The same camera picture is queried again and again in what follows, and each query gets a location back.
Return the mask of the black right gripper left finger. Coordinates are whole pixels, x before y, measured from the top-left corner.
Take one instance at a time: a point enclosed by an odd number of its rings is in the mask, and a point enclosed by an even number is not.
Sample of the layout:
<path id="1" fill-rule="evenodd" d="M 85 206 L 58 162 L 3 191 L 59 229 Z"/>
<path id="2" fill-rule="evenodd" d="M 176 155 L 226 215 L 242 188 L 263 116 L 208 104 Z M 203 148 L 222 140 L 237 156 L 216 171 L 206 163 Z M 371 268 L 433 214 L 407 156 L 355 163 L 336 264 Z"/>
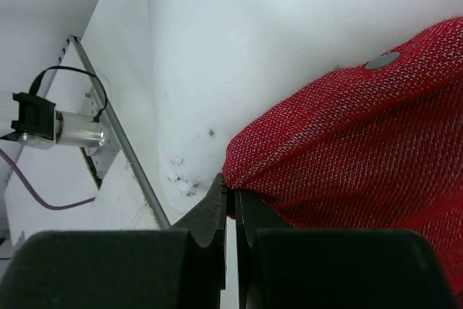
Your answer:
<path id="1" fill-rule="evenodd" d="M 3 308 L 218 308 L 227 187 L 165 230 L 41 232 L 1 279 Z"/>

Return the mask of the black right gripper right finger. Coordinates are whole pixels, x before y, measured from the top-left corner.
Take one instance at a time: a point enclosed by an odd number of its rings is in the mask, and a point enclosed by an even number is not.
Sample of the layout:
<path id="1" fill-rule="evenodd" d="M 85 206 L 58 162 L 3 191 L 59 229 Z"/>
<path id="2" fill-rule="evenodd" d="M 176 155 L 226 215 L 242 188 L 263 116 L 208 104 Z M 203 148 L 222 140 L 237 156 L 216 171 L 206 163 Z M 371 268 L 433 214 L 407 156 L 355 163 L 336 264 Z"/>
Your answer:
<path id="1" fill-rule="evenodd" d="M 234 192 L 241 308 L 457 308 L 434 249 L 399 229 L 296 229 Z"/>

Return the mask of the red patterned pillowcase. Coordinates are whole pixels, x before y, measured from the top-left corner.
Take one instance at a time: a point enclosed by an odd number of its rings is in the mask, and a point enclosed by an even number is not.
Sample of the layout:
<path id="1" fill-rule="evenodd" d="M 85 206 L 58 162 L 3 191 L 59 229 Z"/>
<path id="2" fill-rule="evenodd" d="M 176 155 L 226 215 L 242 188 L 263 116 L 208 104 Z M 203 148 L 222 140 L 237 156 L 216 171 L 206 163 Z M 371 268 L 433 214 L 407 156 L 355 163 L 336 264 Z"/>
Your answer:
<path id="1" fill-rule="evenodd" d="M 462 19 L 395 48 L 385 67 L 339 69 L 246 126 L 227 146 L 231 188 L 302 228 L 423 235 L 462 290 Z"/>

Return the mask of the white pillow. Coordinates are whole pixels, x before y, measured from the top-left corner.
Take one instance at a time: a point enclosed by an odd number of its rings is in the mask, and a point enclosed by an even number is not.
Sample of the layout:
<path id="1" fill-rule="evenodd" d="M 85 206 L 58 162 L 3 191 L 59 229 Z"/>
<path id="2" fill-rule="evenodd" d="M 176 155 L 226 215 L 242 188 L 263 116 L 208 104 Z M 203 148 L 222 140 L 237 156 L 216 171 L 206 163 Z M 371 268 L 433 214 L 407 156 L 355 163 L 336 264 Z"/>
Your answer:
<path id="1" fill-rule="evenodd" d="M 325 73 L 461 15 L 462 0 L 148 0 L 148 14 L 161 192 L 183 214 L 246 125 Z"/>

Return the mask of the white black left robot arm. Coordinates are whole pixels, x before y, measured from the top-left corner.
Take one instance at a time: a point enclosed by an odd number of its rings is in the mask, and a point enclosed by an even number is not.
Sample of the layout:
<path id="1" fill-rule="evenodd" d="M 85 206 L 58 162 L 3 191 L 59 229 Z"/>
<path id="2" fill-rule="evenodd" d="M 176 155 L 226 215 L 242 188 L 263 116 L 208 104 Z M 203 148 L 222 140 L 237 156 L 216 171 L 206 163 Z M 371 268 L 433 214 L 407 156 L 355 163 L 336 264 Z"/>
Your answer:
<path id="1" fill-rule="evenodd" d="M 4 115 L 1 139 L 20 143 L 31 148 L 48 150 L 55 145 L 83 148 L 94 154 L 109 145 L 108 128 L 101 117 L 109 104 L 103 92 L 102 107 L 94 115 L 60 111 L 56 104 L 38 95 L 43 79 L 51 70 L 66 70 L 83 74 L 103 87 L 94 73 L 68 66 L 52 66 L 42 70 L 33 80 L 28 92 L 14 93 L 12 101 L 18 103 Z"/>

